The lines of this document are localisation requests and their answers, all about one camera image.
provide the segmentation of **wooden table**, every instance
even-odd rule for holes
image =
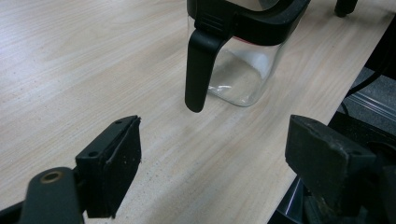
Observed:
[[[257,104],[209,96],[195,114],[185,1],[0,1],[0,208],[136,114],[143,159],[112,223],[266,222],[295,177],[290,114],[329,122],[396,2],[360,0],[344,19],[334,6],[312,0]]]

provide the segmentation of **black mechanical part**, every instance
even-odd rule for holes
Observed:
[[[337,0],[334,9],[335,15],[341,18],[345,17],[355,10],[356,4],[358,4],[358,0]]]
[[[356,192],[361,167],[367,168],[374,160],[370,150],[326,125],[291,116],[286,162],[330,212],[343,216],[359,213]]]
[[[24,202],[0,211],[0,223],[83,223],[115,217],[141,162],[140,118],[110,124],[76,156],[74,170],[59,167],[34,177]]]
[[[328,127],[291,116],[286,161],[310,191],[309,223],[396,223],[395,146],[395,136],[338,112]]]
[[[53,168],[29,183],[20,224],[82,223],[73,170]]]
[[[138,117],[115,121],[76,156],[88,217],[116,215],[142,157],[139,123]]]

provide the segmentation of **black pitcher handle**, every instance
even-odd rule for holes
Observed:
[[[187,53],[186,106],[198,113],[204,108],[207,87],[216,57],[228,41],[222,37],[196,29],[189,41]]]

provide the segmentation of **glass pitcher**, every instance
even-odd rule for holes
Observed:
[[[234,105],[255,104],[307,4],[188,0],[187,107],[200,112],[208,91]]]

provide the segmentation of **black plastic part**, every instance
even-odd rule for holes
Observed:
[[[0,223],[13,224],[18,223],[21,216],[23,202],[16,203],[0,211]]]
[[[396,223],[396,166],[387,166],[380,176],[380,196],[389,223]]]
[[[73,170],[58,167],[35,176],[29,183],[19,223],[83,223]]]
[[[140,118],[119,119],[76,156],[88,217],[115,217],[141,161]]]
[[[338,17],[345,17],[347,14],[352,13],[355,10],[355,6],[358,0],[337,0],[335,4],[335,15]]]
[[[255,45],[283,43],[303,16],[309,0],[279,0],[264,11],[252,11],[224,0],[188,0],[195,19],[187,58],[186,106],[200,112],[221,47],[233,36]]]
[[[204,108],[213,65],[225,42],[200,30],[195,30],[191,35],[187,53],[185,102],[193,112],[201,112]]]
[[[395,195],[389,188],[396,189],[396,186],[392,186],[395,180],[384,179],[391,175],[384,175],[383,172],[396,164],[396,137],[339,112],[334,114],[329,127],[375,154],[375,162],[365,171],[367,175],[359,184],[359,203],[368,210],[368,217],[379,223],[388,223],[388,219],[390,221],[394,215],[390,211],[396,210],[393,209],[396,204]]]
[[[374,153],[326,125],[290,117],[286,162],[330,213],[359,213],[360,181],[374,161]]]
[[[264,11],[253,11],[224,0],[188,0],[195,27],[224,39],[237,36],[255,45],[283,43],[303,16],[309,0],[279,0]]]

